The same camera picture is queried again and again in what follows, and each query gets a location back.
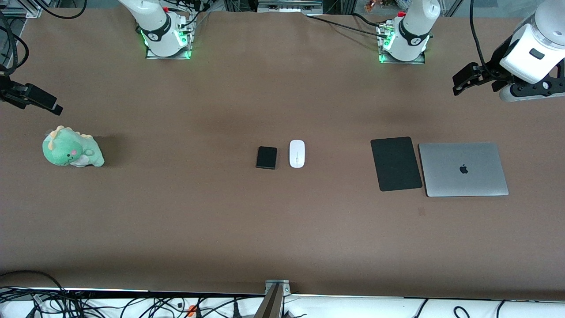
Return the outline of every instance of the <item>cable connector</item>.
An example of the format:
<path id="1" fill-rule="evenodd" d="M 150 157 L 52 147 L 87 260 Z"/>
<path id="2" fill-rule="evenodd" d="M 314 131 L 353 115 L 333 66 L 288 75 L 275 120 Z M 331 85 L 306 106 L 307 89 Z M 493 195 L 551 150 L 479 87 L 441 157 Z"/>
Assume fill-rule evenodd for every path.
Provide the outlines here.
<path id="1" fill-rule="evenodd" d="M 240 306 L 237 304 L 237 301 L 233 302 L 233 318 L 241 318 Z"/>

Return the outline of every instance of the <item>silver laptop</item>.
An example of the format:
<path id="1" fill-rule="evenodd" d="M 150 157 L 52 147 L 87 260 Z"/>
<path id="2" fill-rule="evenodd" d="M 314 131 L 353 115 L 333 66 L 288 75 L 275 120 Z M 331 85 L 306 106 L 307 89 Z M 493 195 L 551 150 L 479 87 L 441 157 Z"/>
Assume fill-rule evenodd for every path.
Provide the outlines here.
<path id="1" fill-rule="evenodd" d="M 419 149 L 428 196 L 508 195 L 496 144 L 419 144 Z"/>

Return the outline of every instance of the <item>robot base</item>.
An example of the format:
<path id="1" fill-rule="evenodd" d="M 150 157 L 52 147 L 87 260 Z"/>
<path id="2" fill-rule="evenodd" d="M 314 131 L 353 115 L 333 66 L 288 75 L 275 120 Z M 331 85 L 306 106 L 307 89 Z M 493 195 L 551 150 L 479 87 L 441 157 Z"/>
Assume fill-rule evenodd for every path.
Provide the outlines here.
<path id="1" fill-rule="evenodd" d="M 196 19 L 195 13 L 191 12 L 188 18 L 181 17 L 181 23 L 186 23 L 186 21 L 192 21 L 189 25 L 185 26 L 184 28 L 179 28 L 178 31 L 185 33 L 179 35 L 181 41 L 186 42 L 186 46 L 181 48 L 176 54 L 173 54 L 169 57 L 160 57 L 155 55 L 148 47 L 146 46 L 145 50 L 145 58 L 146 59 L 190 59 L 192 55 L 192 44 L 194 42 L 194 33 L 196 29 Z"/>
<path id="2" fill-rule="evenodd" d="M 378 27 L 376 27 L 377 34 L 384 34 L 387 38 L 377 38 L 377 46 L 379 47 L 379 63 L 390 63 L 390 64 L 425 64 L 425 52 L 420 53 L 420 55 L 414 59 L 413 61 L 400 61 L 399 59 L 395 59 L 390 53 L 384 49 L 385 42 L 390 40 L 394 36 L 394 29 L 392 25 L 393 21 L 388 20 L 386 23 L 381 23 Z"/>

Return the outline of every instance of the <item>plush toy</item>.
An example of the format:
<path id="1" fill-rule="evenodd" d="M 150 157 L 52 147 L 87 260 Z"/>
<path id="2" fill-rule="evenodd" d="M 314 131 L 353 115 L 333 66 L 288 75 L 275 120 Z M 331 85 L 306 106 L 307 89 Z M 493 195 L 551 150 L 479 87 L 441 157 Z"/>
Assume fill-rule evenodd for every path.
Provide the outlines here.
<path id="1" fill-rule="evenodd" d="M 81 135 L 69 127 L 57 127 L 43 141 L 43 154 L 54 165 L 84 167 L 104 164 L 102 152 L 94 138 Z"/>

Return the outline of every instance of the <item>green dinosaur plush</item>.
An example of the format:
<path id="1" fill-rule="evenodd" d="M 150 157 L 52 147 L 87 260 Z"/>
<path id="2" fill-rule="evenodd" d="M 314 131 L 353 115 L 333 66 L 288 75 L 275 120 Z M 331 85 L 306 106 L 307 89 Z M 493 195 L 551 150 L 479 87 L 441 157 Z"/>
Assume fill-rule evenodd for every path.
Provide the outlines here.
<path id="1" fill-rule="evenodd" d="M 100 147 L 90 135 L 81 135 L 69 127 L 57 127 L 43 141 L 43 154 L 54 165 L 100 167 L 104 158 Z"/>

